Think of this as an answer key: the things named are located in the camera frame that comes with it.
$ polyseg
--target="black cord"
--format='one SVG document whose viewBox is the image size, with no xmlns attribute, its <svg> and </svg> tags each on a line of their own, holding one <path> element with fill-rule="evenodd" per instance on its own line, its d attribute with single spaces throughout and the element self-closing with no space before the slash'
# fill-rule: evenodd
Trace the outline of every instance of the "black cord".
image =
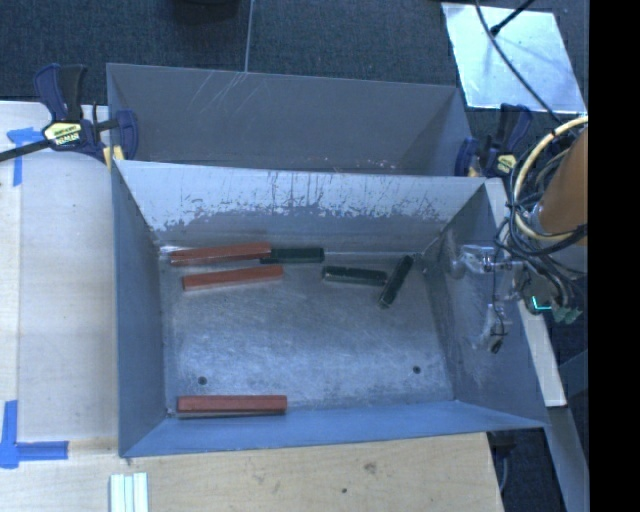
<svg viewBox="0 0 640 512">
<path fill-rule="evenodd" d="M 487 36 L 489 37 L 491 44 L 493 44 L 493 47 L 500 54 L 500 57 L 502 57 L 502 60 L 504 61 L 504 63 L 507 66 L 509 66 L 509 69 L 511 69 L 511 72 L 516 76 L 516 78 L 520 81 L 520 83 L 524 85 L 527 91 L 531 93 L 531 95 L 536 99 L 536 101 L 540 103 L 540 105 L 547 111 L 547 113 L 553 118 L 553 120 L 558 124 L 562 124 L 562 120 L 551 109 L 551 107 L 547 105 L 547 103 L 538 95 L 538 93 L 536 93 L 536 91 L 533 90 L 533 87 L 531 87 L 529 82 L 527 82 L 524 79 L 524 77 L 518 72 L 518 70 L 515 68 L 513 63 L 509 60 L 509 58 L 506 56 L 502 48 L 500 48 L 500 46 L 496 42 L 493 34 L 491 33 L 491 29 L 489 28 L 489 25 L 487 24 L 487 21 L 485 20 L 484 15 L 482 14 L 482 9 L 480 8 L 480 0 L 475 0 L 475 6 L 476 6 L 476 12 L 478 13 L 478 18 L 480 19 L 480 23 L 482 24 L 484 31 L 487 33 Z"/>
</svg>

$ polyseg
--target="wooden table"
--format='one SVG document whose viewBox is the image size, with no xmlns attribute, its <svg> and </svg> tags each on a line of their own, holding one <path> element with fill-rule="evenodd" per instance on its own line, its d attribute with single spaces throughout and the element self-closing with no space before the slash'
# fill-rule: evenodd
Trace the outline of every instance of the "wooden table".
<svg viewBox="0 0 640 512">
<path fill-rule="evenodd" d="M 35 123 L 47 118 L 39 104 L 0 102 L 0 113 L 0 150 L 12 147 L 4 134 L 16 128 L 15 123 L 31 119 L 37 128 Z M 38 158 L 55 166 L 52 172 L 60 172 L 67 157 L 43 153 Z M 89 160 L 82 155 L 73 158 Z M 25 180 L 33 179 L 27 173 L 29 160 L 24 163 Z M 38 359 L 45 357 L 37 351 L 18 355 L 23 348 L 19 347 L 22 189 L 12 185 L 12 177 L 13 163 L 0 164 L 0 406 L 18 397 L 20 375 L 39 367 Z M 81 342 L 69 339 L 70 350 Z M 52 392 L 73 381 L 73 375 L 64 372 L 39 378 Z M 84 382 L 86 386 L 91 389 L 92 383 Z M 46 424 L 64 414 L 64 410 L 42 410 L 41 421 Z M 70 441 L 68 460 L 22 462 L 18 469 L 0 469 L 0 508 L 108 510 L 109 476 L 141 471 L 148 474 L 154 512 L 503 510 L 483 433 L 134 460 L 118 457 L 115 436 L 85 435 Z"/>
</svg>

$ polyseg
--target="blue clamp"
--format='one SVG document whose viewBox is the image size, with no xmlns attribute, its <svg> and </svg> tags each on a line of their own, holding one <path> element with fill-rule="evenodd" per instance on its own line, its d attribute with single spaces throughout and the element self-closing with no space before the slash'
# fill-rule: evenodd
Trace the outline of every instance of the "blue clamp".
<svg viewBox="0 0 640 512">
<path fill-rule="evenodd" d="M 500 105 L 500 122 L 495 136 L 487 136 L 483 146 L 467 137 L 456 158 L 456 176 L 507 177 L 516 163 L 517 146 L 526 137 L 533 114 L 524 105 Z"/>
<path fill-rule="evenodd" d="M 54 151 L 74 151 L 89 155 L 102 163 L 106 145 L 100 140 L 105 130 L 119 129 L 119 145 L 126 159 L 132 159 L 138 149 L 138 124 L 133 111 L 116 112 L 114 119 L 98 122 L 97 107 L 93 122 L 83 118 L 80 86 L 86 68 L 81 65 L 50 64 L 38 71 L 34 87 L 40 103 L 51 114 L 51 123 L 42 129 L 38 141 L 0 153 L 0 162 L 50 148 Z"/>
<path fill-rule="evenodd" d="M 18 401 L 4 404 L 2 440 L 0 441 L 0 468 L 16 469 L 20 462 L 68 459 L 68 441 L 44 443 L 18 443 Z"/>
</svg>

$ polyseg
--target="gray metal bin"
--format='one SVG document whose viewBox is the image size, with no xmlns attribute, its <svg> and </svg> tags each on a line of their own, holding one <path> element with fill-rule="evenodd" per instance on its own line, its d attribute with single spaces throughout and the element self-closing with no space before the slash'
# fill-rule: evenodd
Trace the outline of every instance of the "gray metal bin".
<svg viewBox="0 0 640 512">
<path fill-rule="evenodd" d="M 143 77 L 147 71 L 141 70 Z M 127 67 L 128 78 L 129 72 L 135 75 Z M 167 71 L 174 72 L 175 80 L 192 73 Z M 119 77 L 110 80 L 112 86 L 119 83 Z M 119 87 L 114 105 L 133 108 L 141 125 L 152 130 L 145 115 L 156 96 L 129 95 Z M 186 96 L 181 101 L 188 103 Z M 193 122 L 210 123 L 210 112 L 200 110 L 206 119 Z M 204 159 L 210 142 L 204 133 L 193 152 L 171 141 L 163 145 L 164 135 L 149 137 L 139 156 L 148 161 L 117 161 L 113 170 L 122 456 L 546 423 L 518 308 L 507 312 L 513 326 L 500 352 L 473 348 L 469 340 L 482 330 L 491 301 L 491 277 L 454 279 L 449 272 L 462 245 L 491 244 L 503 215 L 500 181 L 243 168 L 220 166 L 214 157 L 206 164 L 185 163 L 188 154 L 200 152 L 195 160 Z M 367 142 L 375 149 L 366 138 L 358 144 Z M 300 163 L 299 149 L 283 153 L 282 161 L 291 155 L 289 163 Z M 163 161 L 152 161 L 159 154 Z M 236 164 L 257 158 L 234 154 Z M 351 156 L 334 151 L 328 158 L 336 163 Z M 278 282 L 188 293 L 181 276 L 202 267 L 174 267 L 167 259 L 174 248 L 262 240 L 274 247 L 321 246 L 326 259 L 285 265 Z M 415 264 L 388 309 L 377 306 L 377 288 L 321 278 L 321 267 L 333 264 L 391 272 L 406 254 Z M 285 394 L 289 408 L 282 416 L 178 418 L 177 397 L 194 394 Z"/>
</svg>

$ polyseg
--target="cable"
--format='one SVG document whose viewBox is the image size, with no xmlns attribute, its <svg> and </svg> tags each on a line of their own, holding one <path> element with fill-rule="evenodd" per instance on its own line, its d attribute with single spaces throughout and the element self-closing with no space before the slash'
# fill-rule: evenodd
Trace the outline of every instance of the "cable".
<svg viewBox="0 0 640 512">
<path fill-rule="evenodd" d="M 475 0 L 475 6 L 476 6 L 476 12 L 478 13 L 478 18 L 480 19 L 480 23 L 482 24 L 482 28 L 487 33 L 487 36 L 489 37 L 489 40 L 491 41 L 491 44 L 493 44 L 493 47 L 500 54 L 500 57 L 502 57 L 502 60 L 504 61 L 504 63 L 509 67 L 509 69 L 511 69 L 511 72 L 516 76 L 516 78 L 520 81 L 520 83 L 522 85 L 524 85 L 524 87 L 527 89 L 527 91 L 529 91 L 531 93 L 531 95 L 536 99 L 536 101 L 553 118 L 553 120 L 558 124 L 562 124 L 562 120 L 551 109 L 551 107 L 549 105 L 547 105 L 547 103 L 538 95 L 538 93 L 536 93 L 536 91 L 534 91 L 533 87 L 531 87 L 529 82 L 527 82 L 524 79 L 524 77 L 518 72 L 518 70 L 515 68 L 513 63 L 509 60 L 509 58 L 506 56 L 506 54 L 504 53 L 502 48 L 500 48 L 500 46 L 496 42 L 495 37 L 491 33 L 491 29 L 489 28 L 489 25 L 487 24 L 487 21 L 484 18 L 484 14 L 482 14 L 482 9 L 480 8 L 480 0 Z"/>
<path fill-rule="evenodd" d="M 512 190 L 512 198 L 511 198 L 512 205 L 517 205 L 518 196 L 520 195 L 520 191 L 522 190 L 525 178 L 527 177 L 529 170 L 531 169 L 533 163 L 536 161 L 536 159 L 538 158 L 542 150 L 546 148 L 549 145 L 549 143 L 551 143 L 551 141 L 553 141 L 559 135 L 562 135 L 563 133 L 571 130 L 576 126 L 587 124 L 588 122 L 589 122 L 589 116 L 578 117 L 576 119 L 572 119 L 571 121 L 564 123 L 560 127 L 553 130 L 551 133 L 543 137 L 543 139 L 529 153 L 529 156 L 525 160 L 524 164 L 522 164 L 522 167 L 517 172 L 517 177 L 515 178 L 515 183 L 513 184 L 513 190 Z M 512 214 L 518 229 L 520 229 L 528 237 L 533 238 L 535 240 L 546 240 L 548 242 L 562 243 L 572 238 L 572 236 L 577 232 L 576 230 L 576 231 L 571 231 L 567 233 L 555 233 L 550 235 L 544 234 L 544 233 L 538 233 L 537 231 L 533 230 L 527 225 L 521 213 L 518 212 L 516 208 L 513 209 Z"/>
</svg>

